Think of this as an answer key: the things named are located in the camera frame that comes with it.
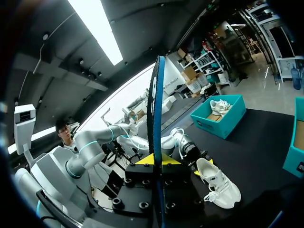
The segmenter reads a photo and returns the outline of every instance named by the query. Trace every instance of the ceiling beam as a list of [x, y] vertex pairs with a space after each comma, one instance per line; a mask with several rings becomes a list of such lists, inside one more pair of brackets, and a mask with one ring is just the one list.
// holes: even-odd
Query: ceiling beam
[[[32, 56], [25, 55], [23, 53], [18, 53], [13, 63], [13, 69], [21, 69], [33, 72], [38, 61], [38, 59]], [[37, 68], [36, 73], [55, 77], [58, 79], [63, 79], [73, 83], [78, 83], [83, 86], [88, 86], [101, 91], [106, 91], [108, 89], [108, 87], [104, 83], [101, 83], [99, 81], [91, 81], [84, 76], [80, 76], [78, 74], [75, 74], [74, 72], [67, 71], [55, 64], [49, 64], [42, 60]]]
[[112, 75], [107, 85], [109, 89], [106, 92], [96, 91], [90, 96], [86, 102], [78, 109], [75, 114], [75, 120], [82, 123], [89, 115], [113, 92], [115, 92], [124, 83], [134, 77], [136, 74], [144, 70], [146, 67], [156, 61], [158, 55], [165, 55], [163, 46], [158, 45], [151, 51], [143, 53], [133, 62], [126, 65], [123, 69]]

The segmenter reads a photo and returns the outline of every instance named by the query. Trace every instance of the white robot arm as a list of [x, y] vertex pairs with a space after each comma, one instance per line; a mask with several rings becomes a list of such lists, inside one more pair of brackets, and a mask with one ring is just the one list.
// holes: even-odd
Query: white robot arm
[[82, 174], [98, 164], [104, 157], [99, 143], [107, 143], [118, 136], [128, 134], [129, 125], [120, 123], [109, 126], [100, 131], [80, 131], [74, 136], [74, 142], [79, 153], [75, 154], [67, 163], [66, 170], [72, 177], [80, 177]]
[[[105, 157], [97, 139], [101, 143], [117, 139], [119, 144], [128, 145], [139, 152], [148, 151], [148, 141], [138, 136], [130, 136], [129, 131], [129, 125], [120, 123], [101, 131], [78, 132], [74, 137], [74, 141], [79, 154], [75, 154], [66, 163], [66, 170], [69, 175], [79, 178], [86, 170], [98, 164]], [[162, 153], [171, 156], [176, 147], [179, 148], [181, 159], [186, 160], [188, 163], [196, 161], [200, 157], [199, 149], [189, 136], [184, 134], [182, 128], [174, 128], [169, 136], [161, 138]]]

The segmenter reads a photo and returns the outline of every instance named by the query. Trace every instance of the white device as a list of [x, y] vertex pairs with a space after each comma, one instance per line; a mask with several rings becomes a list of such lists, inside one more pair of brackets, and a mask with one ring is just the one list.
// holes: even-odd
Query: white device
[[31, 148], [35, 121], [36, 109], [34, 105], [27, 104], [15, 107], [14, 137], [18, 155], [22, 155]]

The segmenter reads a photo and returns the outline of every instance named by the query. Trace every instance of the teal plastic crate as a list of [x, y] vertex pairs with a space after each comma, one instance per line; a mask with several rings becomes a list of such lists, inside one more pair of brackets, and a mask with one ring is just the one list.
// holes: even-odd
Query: teal plastic crate
[[[210, 101], [219, 101], [220, 99], [233, 105], [232, 108], [219, 122], [207, 119], [212, 113]], [[215, 134], [222, 139], [226, 139], [245, 112], [246, 107], [242, 95], [219, 95], [209, 97], [207, 101], [191, 113], [191, 117], [197, 127]]]
[[284, 162], [283, 168], [293, 175], [304, 177], [304, 151], [295, 147], [295, 133], [297, 128], [297, 120], [304, 121], [304, 98], [296, 97], [295, 114], [294, 114], [294, 131], [291, 139], [289, 151]]

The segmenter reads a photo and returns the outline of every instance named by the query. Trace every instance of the white sneaker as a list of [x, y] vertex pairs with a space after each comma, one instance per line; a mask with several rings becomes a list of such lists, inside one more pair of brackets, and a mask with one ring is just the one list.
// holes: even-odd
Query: white sneaker
[[209, 184], [210, 193], [204, 197], [205, 202], [210, 201], [221, 208], [230, 209], [241, 201], [241, 192], [237, 186], [217, 166], [204, 158], [198, 159], [196, 165], [202, 181]]
[[210, 106], [212, 109], [212, 114], [221, 115], [222, 117], [226, 115], [232, 107], [231, 104], [229, 104], [227, 101], [223, 101], [222, 99], [219, 101], [211, 100]]

